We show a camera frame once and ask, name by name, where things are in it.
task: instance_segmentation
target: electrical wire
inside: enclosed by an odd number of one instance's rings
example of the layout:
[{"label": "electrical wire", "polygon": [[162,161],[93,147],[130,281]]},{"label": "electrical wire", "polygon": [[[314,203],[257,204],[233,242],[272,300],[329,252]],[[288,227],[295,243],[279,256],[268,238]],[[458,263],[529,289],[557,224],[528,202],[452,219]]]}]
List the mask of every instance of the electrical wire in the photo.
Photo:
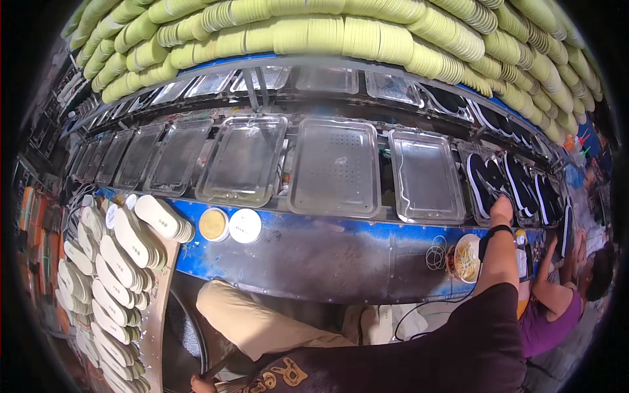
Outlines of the electrical wire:
[{"label": "electrical wire", "polygon": [[[393,333],[393,337],[395,337],[395,339],[398,340],[398,341],[404,341],[404,340],[402,340],[401,338],[398,337],[399,326],[402,324],[402,321],[404,321],[404,319],[407,316],[409,316],[413,311],[417,310],[421,306],[425,306],[425,305],[431,304],[431,303],[450,303],[450,304],[460,303],[460,302],[464,301],[465,299],[467,299],[474,292],[475,288],[476,288],[476,283],[474,283],[474,287],[467,293],[467,295],[465,295],[464,297],[460,298],[459,300],[455,300],[455,301],[451,301],[451,300],[435,300],[435,301],[429,301],[429,302],[424,302],[424,303],[418,304],[417,306],[415,306],[412,309],[410,309],[406,314],[404,314],[404,316],[399,320],[398,325],[395,327],[395,332]],[[415,339],[416,337],[427,335],[427,334],[432,333],[432,332],[434,332],[434,330],[424,331],[422,333],[417,333],[416,335],[411,336],[411,338],[409,338],[407,341],[411,341],[411,340]]]},{"label": "electrical wire", "polygon": [[75,214],[81,210],[83,197],[86,195],[93,195],[94,191],[98,189],[96,184],[83,184],[80,186],[76,194],[68,200],[68,220],[63,225],[61,232],[64,234],[64,239],[76,239],[78,237],[78,227],[80,221],[80,215]]}]

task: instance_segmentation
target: person's leg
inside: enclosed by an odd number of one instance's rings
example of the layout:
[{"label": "person's leg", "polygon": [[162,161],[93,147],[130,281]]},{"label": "person's leg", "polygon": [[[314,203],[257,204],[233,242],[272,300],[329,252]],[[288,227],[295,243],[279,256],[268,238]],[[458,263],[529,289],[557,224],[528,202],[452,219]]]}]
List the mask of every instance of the person's leg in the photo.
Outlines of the person's leg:
[{"label": "person's leg", "polygon": [[253,361],[264,353],[299,347],[354,346],[341,335],[295,321],[258,304],[222,281],[212,280],[203,285],[196,306],[214,329]]}]

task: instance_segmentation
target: perforated metal tray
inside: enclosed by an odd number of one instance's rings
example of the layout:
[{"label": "perforated metal tray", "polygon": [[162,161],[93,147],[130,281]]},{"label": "perforated metal tray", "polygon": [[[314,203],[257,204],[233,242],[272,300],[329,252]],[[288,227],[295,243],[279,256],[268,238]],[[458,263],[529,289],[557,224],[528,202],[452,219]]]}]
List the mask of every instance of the perforated metal tray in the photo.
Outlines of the perforated metal tray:
[{"label": "perforated metal tray", "polygon": [[367,94],[373,98],[390,99],[422,108],[424,102],[417,95],[417,87],[412,80],[365,71]]},{"label": "perforated metal tray", "polygon": [[101,168],[96,175],[96,184],[109,185],[109,183],[111,183],[111,179],[113,179],[116,168],[118,168],[118,164],[120,163],[120,158],[125,153],[125,149],[132,136],[132,130],[120,131],[114,136],[103,158]]},{"label": "perforated metal tray", "polygon": [[[278,67],[275,65],[268,65],[261,67],[262,75],[264,76],[264,82],[267,85],[268,90],[278,90],[286,85],[288,75],[291,73],[292,67]],[[258,82],[258,73],[254,70],[251,71],[251,80],[253,81],[253,88],[255,90],[260,89],[260,83]],[[245,79],[243,79],[242,72],[236,78],[236,81],[231,85],[230,91],[232,93],[236,91],[247,91],[247,85]]]},{"label": "perforated metal tray", "polygon": [[83,176],[83,181],[85,182],[93,182],[96,177],[96,172],[101,167],[101,162],[105,157],[105,153],[107,153],[107,149],[109,148],[109,144],[113,140],[113,133],[109,133],[104,135],[98,145],[96,146],[96,150],[94,151],[94,155],[92,156],[92,161],[89,163],[87,170],[85,171],[85,175]]},{"label": "perforated metal tray", "polygon": [[405,223],[465,221],[465,202],[450,143],[427,133],[389,133],[396,210]]},{"label": "perforated metal tray", "polygon": [[287,197],[294,213],[371,218],[381,207],[376,129],[346,119],[299,125]]},{"label": "perforated metal tray", "polygon": [[358,71],[352,69],[327,69],[305,67],[295,84],[302,91],[331,91],[356,94],[359,91]]},{"label": "perforated metal tray", "polygon": [[209,154],[196,197],[217,204],[259,208],[273,195],[288,120],[239,116],[225,120]]},{"label": "perforated metal tray", "polygon": [[142,187],[144,192],[181,196],[190,183],[192,168],[213,124],[213,119],[191,119],[170,126],[149,168]]},{"label": "perforated metal tray", "polygon": [[206,94],[217,94],[225,90],[227,83],[236,74],[237,70],[213,72],[212,74],[203,75],[192,85],[186,92],[185,97],[204,96]]},{"label": "perforated metal tray", "polygon": [[147,163],[151,162],[157,151],[157,141],[164,131],[164,125],[146,125],[133,136],[129,148],[120,163],[120,169],[114,179],[114,187],[123,190],[135,190],[144,181]]}]

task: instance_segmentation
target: clear plastic tray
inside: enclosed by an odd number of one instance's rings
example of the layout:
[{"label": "clear plastic tray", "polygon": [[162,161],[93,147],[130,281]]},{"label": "clear plastic tray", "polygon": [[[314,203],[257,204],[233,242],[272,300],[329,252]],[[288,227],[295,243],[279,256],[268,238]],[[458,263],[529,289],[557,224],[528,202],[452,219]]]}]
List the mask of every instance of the clear plastic tray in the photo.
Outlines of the clear plastic tray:
[{"label": "clear plastic tray", "polygon": [[299,214],[377,215],[381,192],[376,129],[345,119],[302,121],[287,203]]},{"label": "clear plastic tray", "polygon": [[103,113],[101,117],[98,118],[98,121],[96,122],[96,126],[99,126],[103,124],[104,122],[106,122],[107,120],[109,120],[109,115],[111,115],[111,112],[112,112],[112,109],[105,111],[105,113]]},{"label": "clear plastic tray", "polygon": [[131,106],[129,107],[129,113],[135,112],[139,109],[144,108],[146,105],[148,105],[159,90],[160,89],[155,89],[148,93],[144,93],[140,97],[137,97],[136,99],[134,99],[133,104],[131,104]]},{"label": "clear plastic tray", "polygon": [[163,124],[141,127],[129,144],[114,179],[114,187],[122,190],[135,190],[144,181],[147,163],[157,151],[157,141],[164,131]]},{"label": "clear plastic tray", "polygon": [[125,149],[132,136],[132,130],[120,131],[114,136],[103,158],[101,168],[96,175],[96,184],[109,185],[109,183],[111,183],[114,172],[116,172],[116,168],[118,168],[118,164],[120,163],[120,158],[122,158],[122,155],[125,153]]},{"label": "clear plastic tray", "polygon": [[110,133],[108,135],[103,136],[98,145],[96,146],[96,150],[94,151],[94,155],[92,156],[92,161],[90,162],[87,170],[85,171],[85,175],[83,176],[83,181],[91,183],[94,181],[96,177],[96,172],[98,172],[98,168],[101,167],[101,162],[105,157],[105,153],[107,153],[107,149],[109,148],[109,144],[113,140],[114,135]]},{"label": "clear plastic tray", "polygon": [[373,98],[390,99],[422,108],[424,102],[417,95],[417,87],[412,80],[365,71],[367,94]]},{"label": "clear plastic tray", "polygon": [[79,166],[81,165],[81,162],[83,161],[83,156],[85,155],[87,146],[88,146],[88,143],[83,143],[81,146],[79,146],[79,150],[76,153],[74,162],[72,162],[72,166],[70,170],[68,171],[69,175],[75,175],[77,173],[77,170],[79,169]]},{"label": "clear plastic tray", "polygon": [[133,101],[131,101],[131,100],[129,100],[127,102],[123,102],[122,104],[118,105],[118,107],[114,111],[114,114],[111,115],[111,119],[112,120],[118,119],[122,115],[126,114],[129,111],[129,108],[131,108],[132,105],[133,105]]},{"label": "clear plastic tray", "polygon": [[456,143],[456,146],[457,146],[457,150],[459,151],[459,156],[461,157],[461,164],[463,165],[463,168],[464,168],[463,172],[465,173],[465,179],[467,180],[466,193],[468,194],[469,200],[472,203],[472,213],[474,215],[474,219],[476,220],[476,223],[479,226],[487,227],[490,225],[489,219],[484,218],[481,215],[481,210],[479,209],[478,202],[476,202],[476,198],[474,197],[474,193],[472,191],[471,180],[469,179],[469,175],[467,174],[467,170],[465,169],[465,167],[467,165],[467,157],[469,157],[473,153],[480,155],[482,159],[485,161],[487,160],[495,161],[498,164],[499,168],[501,167],[500,161],[496,153],[490,148],[487,148],[485,146],[475,145],[473,143],[462,141],[462,140],[458,141]]},{"label": "clear plastic tray", "polygon": [[151,105],[163,104],[165,102],[175,101],[181,93],[183,93],[190,83],[192,83],[193,79],[180,80],[179,82],[173,82],[168,84],[162,88],[156,95],[153,101],[151,101]]},{"label": "clear plastic tray", "polygon": [[98,138],[95,138],[95,139],[92,139],[87,144],[87,149],[85,150],[85,154],[83,154],[83,158],[81,159],[79,168],[77,169],[77,172],[75,173],[75,175],[81,180],[85,176],[85,172],[87,172],[87,169],[89,168],[89,164],[92,162],[92,157],[94,156],[94,152],[96,151],[98,142],[100,142],[100,140]]},{"label": "clear plastic tray", "polygon": [[204,96],[206,94],[217,94],[225,90],[227,83],[236,74],[237,70],[214,72],[212,74],[203,75],[192,85],[186,92],[185,97]]},{"label": "clear plastic tray", "polygon": [[[277,67],[275,65],[268,65],[261,67],[262,75],[264,76],[264,82],[266,82],[267,90],[278,90],[286,85],[288,75],[291,73],[292,67]],[[260,83],[258,83],[258,73],[251,69],[251,79],[253,80],[253,87],[255,90],[260,90]],[[243,79],[242,72],[236,78],[236,81],[231,85],[230,91],[232,93],[236,91],[247,91],[247,85],[245,79]]]},{"label": "clear plastic tray", "polygon": [[170,126],[148,171],[144,192],[181,196],[190,183],[194,163],[212,125],[213,119],[190,119]]},{"label": "clear plastic tray", "polygon": [[225,120],[216,135],[196,197],[216,204],[259,208],[271,195],[288,120],[239,116]]},{"label": "clear plastic tray", "polygon": [[327,69],[305,67],[299,73],[297,90],[358,93],[358,71],[352,69]]},{"label": "clear plastic tray", "polygon": [[439,100],[437,99],[437,97],[435,97],[434,94],[430,90],[438,91],[440,92],[440,94],[443,94],[444,96],[447,96],[447,95],[455,96],[455,94],[444,91],[443,89],[439,89],[438,87],[430,86],[430,85],[422,85],[422,84],[416,83],[416,86],[418,86],[420,91],[423,94],[425,94],[426,97],[428,98],[427,100],[428,102],[426,103],[426,106],[428,109],[431,109],[438,113],[447,114],[449,116],[453,116],[461,120],[469,121],[470,123],[474,122],[474,115],[472,114],[472,110],[470,109],[470,106],[467,104],[467,101],[463,97],[459,96],[466,103],[466,107],[459,108],[457,112],[453,112],[447,109],[443,104],[441,104]]},{"label": "clear plastic tray", "polygon": [[465,221],[465,202],[450,143],[426,133],[389,133],[396,210],[405,223]]}]

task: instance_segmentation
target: stack of insoles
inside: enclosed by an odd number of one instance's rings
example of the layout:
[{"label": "stack of insoles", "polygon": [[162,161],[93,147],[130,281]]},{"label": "stack of insoles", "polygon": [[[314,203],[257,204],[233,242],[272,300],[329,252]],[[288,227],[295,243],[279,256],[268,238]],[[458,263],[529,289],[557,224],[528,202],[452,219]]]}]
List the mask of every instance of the stack of insoles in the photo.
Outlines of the stack of insoles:
[{"label": "stack of insoles", "polygon": [[92,313],[92,278],[81,273],[73,263],[61,259],[57,271],[58,301],[69,311],[81,315]]},{"label": "stack of insoles", "polygon": [[138,267],[116,238],[103,236],[101,255],[113,275],[125,288],[136,295],[142,294],[143,291],[150,291],[153,286],[150,271]]},{"label": "stack of insoles", "polygon": [[129,209],[116,211],[114,232],[122,248],[138,267],[162,269],[166,266],[164,245]]},{"label": "stack of insoles", "polygon": [[[190,223],[151,198],[140,198],[136,204],[145,219],[165,223],[156,228],[166,230],[166,237],[187,241],[194,236]],[[151,209],[157,211],[151,215]],[[64,250],[68,260],[59,261],[55,295],[70,315],[87,316],[77,325],[77,337],[82,335],[79,349],[103,370],[115,392],[148,393],[139,352],[130,343],[140,339],[140,311],[149,306],[155,285],[150,268],[165,265],[164,245],[130,210],[118,209],[110,231],[99,209],[88,206],[81,210],[77,238],[68,238]]]},{"label": "stack of insoles", "polygon": [[194,226],[161,199],[151,195],[141,196],[133,209],[142,221],[148,223],[165,239],[187,243],[194,238]]},{"label": "stack of insoles", "polygon": [[[412,42],[409,32],[422,41]],[[581,52],[583,40],[555,0],[93,0],[70,45],[83,46],[77,62],[87,64],[85,77],[94,78],[94,91],[107,87],[104,102],[166,82],[199,62],[269,51],[399,64],[486,96],[503,92],[502,75],[487,69],[495,59],[530,70],[566,113],[574,107],[567,90],[587,111],[603,98],[594,67]],[[559,67],[564,71],[558,73]],[[528,105],[512,109],[539,120]],[[563,142],[562,125],[543,118],[532,122]]]}]

